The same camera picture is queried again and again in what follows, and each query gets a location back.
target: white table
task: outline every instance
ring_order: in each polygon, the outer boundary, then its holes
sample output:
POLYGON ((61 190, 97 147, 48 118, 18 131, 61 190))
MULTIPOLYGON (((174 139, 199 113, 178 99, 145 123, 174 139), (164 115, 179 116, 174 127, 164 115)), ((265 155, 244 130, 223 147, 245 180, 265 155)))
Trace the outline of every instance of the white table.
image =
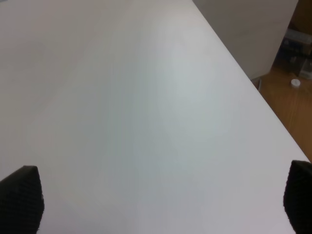
POLYGON ((190 0, 10 0, 0 31, 0 176, 39 167, 40 233, 293 233, 307 159, 190 0))

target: white cap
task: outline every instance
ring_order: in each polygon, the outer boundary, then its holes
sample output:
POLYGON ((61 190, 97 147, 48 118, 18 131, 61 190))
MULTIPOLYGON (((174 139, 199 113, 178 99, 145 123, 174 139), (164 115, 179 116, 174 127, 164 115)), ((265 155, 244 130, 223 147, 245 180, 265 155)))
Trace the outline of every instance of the white cap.
POLYGON ((291 80, 292 87, 298 88, 300 86, 300 80, 298 79, 292 79, 291 80))

